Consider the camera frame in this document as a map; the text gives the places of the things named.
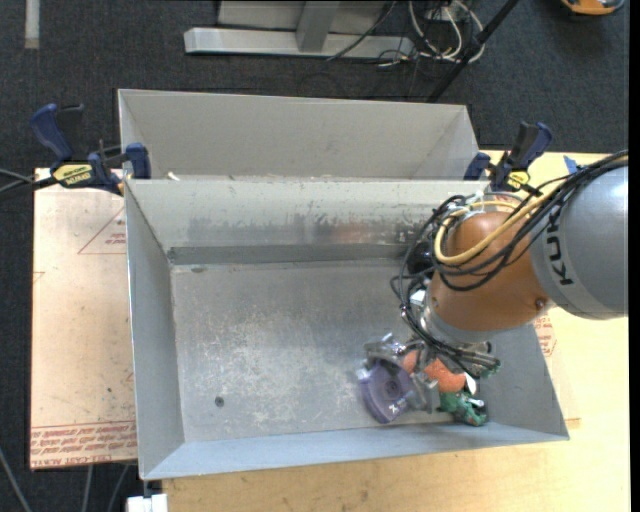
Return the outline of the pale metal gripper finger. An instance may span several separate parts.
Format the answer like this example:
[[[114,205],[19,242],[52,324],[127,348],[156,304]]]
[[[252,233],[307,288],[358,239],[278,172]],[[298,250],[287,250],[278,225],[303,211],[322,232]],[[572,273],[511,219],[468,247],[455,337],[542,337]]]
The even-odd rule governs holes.
[[[402,406],[413,410],[434,413],[440,407],[440,391],[437,379],[425,373],[413,373],[409,377],[409,390],[400,398]]]
[[[399,341],[393,333],[372,339],[364,344],[364,366],[372,368],[377,361],[386,361],[392,365],[400,366],[408,347]]]

